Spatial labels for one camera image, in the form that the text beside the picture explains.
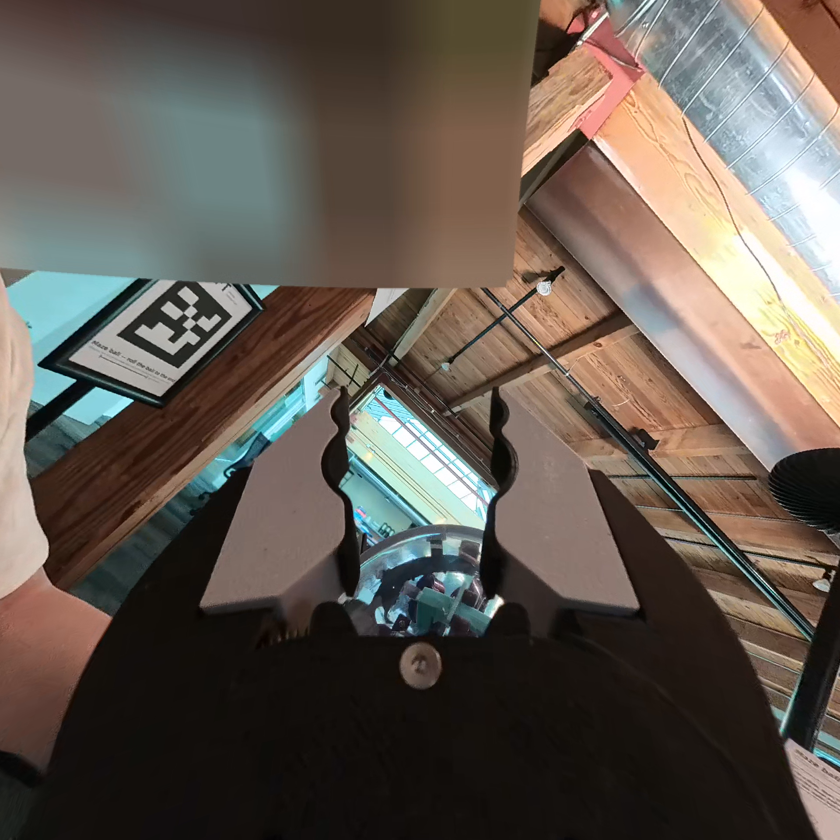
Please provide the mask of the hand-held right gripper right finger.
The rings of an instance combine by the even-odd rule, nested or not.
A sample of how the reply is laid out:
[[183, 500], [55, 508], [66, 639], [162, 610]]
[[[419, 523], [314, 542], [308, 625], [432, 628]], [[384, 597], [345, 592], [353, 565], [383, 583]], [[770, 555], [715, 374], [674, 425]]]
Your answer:
[[513, 397], [491, 391], [490, 472], [479, 576], [531, 627], [561, 614], [634, 618], [640, 604], [584, 461]]

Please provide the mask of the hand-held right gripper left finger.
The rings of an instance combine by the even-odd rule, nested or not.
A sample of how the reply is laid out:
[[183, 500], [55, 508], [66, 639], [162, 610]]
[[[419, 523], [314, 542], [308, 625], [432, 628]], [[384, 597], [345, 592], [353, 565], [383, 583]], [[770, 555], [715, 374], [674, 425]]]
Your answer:
[[355, 594], [361, 552], [341, 487], [349, 431], [341, 387], [255, 460], [200, 602], [205, 615], [266, 608], [299, 634], [320, 604]]

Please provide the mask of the clear maze ball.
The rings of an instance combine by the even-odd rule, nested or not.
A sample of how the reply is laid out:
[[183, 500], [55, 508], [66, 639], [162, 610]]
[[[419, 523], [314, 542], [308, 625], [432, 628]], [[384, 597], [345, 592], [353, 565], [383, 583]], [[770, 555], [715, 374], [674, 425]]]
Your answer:
[[484, 533], [458, 524], [412, 528], [362, 553], [343, 609], [362, 637], [483, 637], [501, 604], [480, 581]]

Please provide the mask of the person's left forearm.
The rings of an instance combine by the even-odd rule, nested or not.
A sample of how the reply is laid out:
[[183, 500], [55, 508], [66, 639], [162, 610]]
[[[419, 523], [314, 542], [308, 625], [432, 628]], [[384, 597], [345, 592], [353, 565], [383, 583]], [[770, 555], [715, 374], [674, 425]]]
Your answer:
[[46, 770], [88, 660], [111, 622], [42, 568], [1, 601], [1, 747]]

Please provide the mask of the black track light bar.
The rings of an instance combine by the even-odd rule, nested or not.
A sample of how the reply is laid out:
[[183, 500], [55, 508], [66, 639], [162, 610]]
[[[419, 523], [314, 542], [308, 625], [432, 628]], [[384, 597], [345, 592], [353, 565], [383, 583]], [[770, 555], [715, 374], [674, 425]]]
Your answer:
[[[531, 285], [532, 287], [529, 291], [520, 297], [516, 302], [511, 304], [507, 309], [510, 312], [514, 312], [524, 306], [526, 303], [530, 302], [531, 299], [541, 296], [547, 297], [550, 295], [554, 282], [559, 279], [562, 274], [566, 271], [565, 266], [560, 266], [552, 271], [542, 274], [540, 276], [532, 275], [530, 276]], [[493, 331], [496, 327], [500, 326], [505, 320], [508, 319], [508, 315], [503, 312], [498, 317], [494, 318], [490, 324], [488, 324], [485, 328], [480, 330], [472, 339], [467, 341], [463, 346], [461, 346], [456, 352], [452, 355], [447, 357], [443, 360], [439, 365], [439, 370], [441, 371], [449, 371], [451, 366], [459, 360], [461, 356], [463, 356], [468, 350], [473, 348], [479, 341], [484, 339], [491, 331]]]

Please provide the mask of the framed marker sign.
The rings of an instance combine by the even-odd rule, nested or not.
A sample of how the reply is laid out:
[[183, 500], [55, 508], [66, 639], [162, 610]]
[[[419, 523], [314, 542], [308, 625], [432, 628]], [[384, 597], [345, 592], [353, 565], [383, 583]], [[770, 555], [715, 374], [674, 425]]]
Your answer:
[[163, 407], [264, 310], [248, 285], [137, 279], [38, 366]]

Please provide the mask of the black round lamp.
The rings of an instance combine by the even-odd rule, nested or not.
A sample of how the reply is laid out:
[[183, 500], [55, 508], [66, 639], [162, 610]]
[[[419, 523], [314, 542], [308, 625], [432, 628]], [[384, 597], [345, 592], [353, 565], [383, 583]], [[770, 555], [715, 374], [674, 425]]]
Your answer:
[[[839, 545], [839, 449], [789, 455], [769, 476], [776, 502], [794, 518]], [[829, 586], [800, 678], [785, 714], [782, 734], [813, 751], [839, 667], [839, 571]]]

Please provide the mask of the black sign stand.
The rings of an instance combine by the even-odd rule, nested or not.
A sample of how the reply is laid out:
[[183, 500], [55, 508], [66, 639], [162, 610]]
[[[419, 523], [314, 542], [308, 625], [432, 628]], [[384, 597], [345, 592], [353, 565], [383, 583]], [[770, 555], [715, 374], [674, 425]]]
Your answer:
[[28, 417], [25, 429], [25, 442], [36, 437], [70, 407], [87, 396], [95, 385], [87, 381], [76, 380], [56, 397], [42, 405]]

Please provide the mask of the black ceiling rail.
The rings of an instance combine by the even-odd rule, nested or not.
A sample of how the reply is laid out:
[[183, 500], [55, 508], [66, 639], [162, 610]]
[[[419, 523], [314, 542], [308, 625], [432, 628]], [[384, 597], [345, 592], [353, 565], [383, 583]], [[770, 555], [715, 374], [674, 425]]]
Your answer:
[[597, 419], [607, 433], [627, 453], [629, 458], [661, 489], [676, 505], [688, 520], [717, 548], [738, 571], [759, 591], [759, 593], [780, 612], [803, 636], [806, 642], [814, 637], [814, 625], [802, 612], [782, 593], [782, 591], [755, 565], [747, 555], [719, 529], [717, 524], [695, 503], [673, 477], [663, 470], [649, 455], [648, 451], [636, 441], [636, 438], [621, 425], [599, 400], [585, 390], [571, 371], [554, 359], [551, 352], [544, 347], [534, 334], [507, 308], [490, 289], [483, 287], [484, 295], [509, 319], [516, 328], [539, 351], [543, 360], [557, 371], [577, 393], [584, 399], [584, 407]]

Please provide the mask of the rectangular metal air duct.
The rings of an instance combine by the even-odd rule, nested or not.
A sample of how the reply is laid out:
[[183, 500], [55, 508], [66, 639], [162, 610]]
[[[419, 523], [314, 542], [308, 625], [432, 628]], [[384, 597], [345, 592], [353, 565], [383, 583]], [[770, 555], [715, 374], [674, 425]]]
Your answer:
[[528, 208], [764, 467], [838, 447], [838, 426], [600, 150]]

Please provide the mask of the red beam bracket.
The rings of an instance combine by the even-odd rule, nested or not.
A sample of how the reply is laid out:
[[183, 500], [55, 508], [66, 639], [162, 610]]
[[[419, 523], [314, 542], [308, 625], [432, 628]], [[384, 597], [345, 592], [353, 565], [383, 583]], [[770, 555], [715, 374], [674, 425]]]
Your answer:
[[645, 74], [645, 69], [616, 37], [604, 6], [589, 6], [577, 12], [566, 32], [576, 37], [577, 46], [590, 53], [610, 78], [602, 96], [575, 124], [588, 140], [593, 140]]

